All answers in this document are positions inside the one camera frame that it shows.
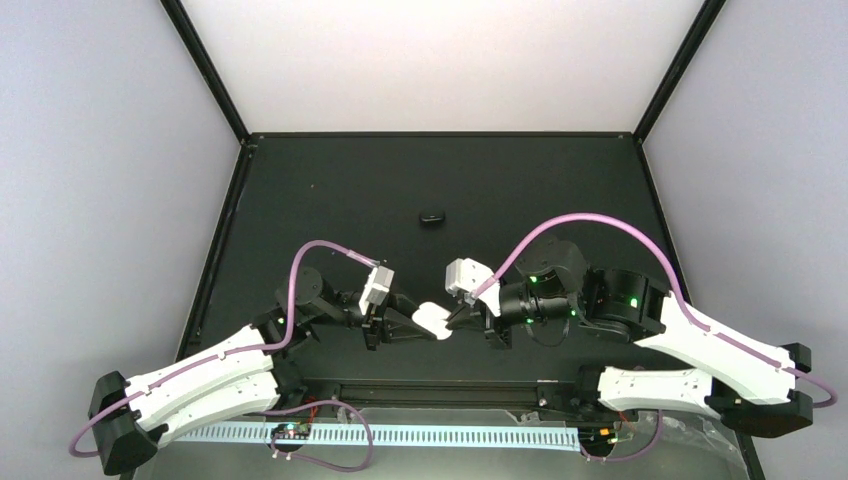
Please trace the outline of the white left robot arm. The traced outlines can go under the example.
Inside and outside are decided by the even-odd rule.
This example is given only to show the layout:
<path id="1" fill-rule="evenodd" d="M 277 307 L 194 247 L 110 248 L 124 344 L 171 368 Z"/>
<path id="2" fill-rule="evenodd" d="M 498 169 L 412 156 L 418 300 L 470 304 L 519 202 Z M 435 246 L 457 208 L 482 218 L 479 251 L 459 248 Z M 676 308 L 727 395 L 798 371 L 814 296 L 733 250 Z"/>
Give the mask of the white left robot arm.
<path id="1" fill-rule="evenodd" d="M 395 291 L 393 279 L 392 270 L 376 266 L 362 289 L 337 292 L 302 267 L 279 291 L 276 308 L 219 343 L 147 374 L 101 376 L 88 418 L 103 473 L 131 472 L 202 427 L 294 407 L 306 388 L 289 355 L 316 338 L 317 324 L 361 329 L 369 350 L 449 337 L 447 310 Z"/>

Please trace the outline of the black earbud charging case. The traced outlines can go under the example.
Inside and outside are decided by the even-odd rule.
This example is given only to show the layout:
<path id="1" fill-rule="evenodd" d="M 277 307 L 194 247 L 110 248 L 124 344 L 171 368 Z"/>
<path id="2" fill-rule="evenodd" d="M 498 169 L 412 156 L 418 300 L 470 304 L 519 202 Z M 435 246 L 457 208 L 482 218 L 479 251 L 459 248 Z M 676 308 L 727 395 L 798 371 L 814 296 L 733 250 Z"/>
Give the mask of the black earbud charging case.
<path id="1" fill-rule="evenodd" d="M 436 228 L 446 221 L 446 212 L 442 209 L 424 209 L 419 212 L 418 221 L 424 228 Z"/>

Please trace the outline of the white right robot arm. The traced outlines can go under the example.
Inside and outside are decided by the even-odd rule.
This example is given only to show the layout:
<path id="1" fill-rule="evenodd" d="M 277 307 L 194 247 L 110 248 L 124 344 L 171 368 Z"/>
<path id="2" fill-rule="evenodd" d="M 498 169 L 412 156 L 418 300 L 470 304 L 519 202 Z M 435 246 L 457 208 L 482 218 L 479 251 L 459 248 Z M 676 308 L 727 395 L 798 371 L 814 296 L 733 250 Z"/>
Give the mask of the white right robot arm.
<path id="1" fill-rule="evenodd" d="M 491 347 L 505 350 L 514 327 L 560 320 L 595 338 L 683 363 L 680 370 L 581 367 L 566 390 L 566 408 L 579 420 L 608 422 L 630 410 L 678 411 L 760 438 L 812 424 L 812 398 L 796 386 L 797 374 L 811 369 L 808 347 L 754 341 L 695 312 L 649 277 L 592 268 L 574 243 L 553 235 L 533 240 L 515 268 L 520 280 L 506 283 L 473 259 L 451 262 L 445 288 L 464 303 L 449 316 L 448 328 L 480 329 Z"/>

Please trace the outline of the white earbud charging case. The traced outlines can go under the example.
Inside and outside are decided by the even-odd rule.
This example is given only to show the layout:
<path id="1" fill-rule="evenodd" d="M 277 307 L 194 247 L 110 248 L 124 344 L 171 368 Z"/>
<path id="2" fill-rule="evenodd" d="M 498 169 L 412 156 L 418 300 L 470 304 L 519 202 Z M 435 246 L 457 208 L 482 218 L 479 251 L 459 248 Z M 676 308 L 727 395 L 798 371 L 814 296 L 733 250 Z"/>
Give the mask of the white earbud charging case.
<path id="1" fill-rule="evenodd" d="M 452 335 L 447 328 L 451 312 L 433 302 L 421 303 L 412 314 L 412 321 L 419 327 L 433 334 L 437 340 L 446 340 Z"/>

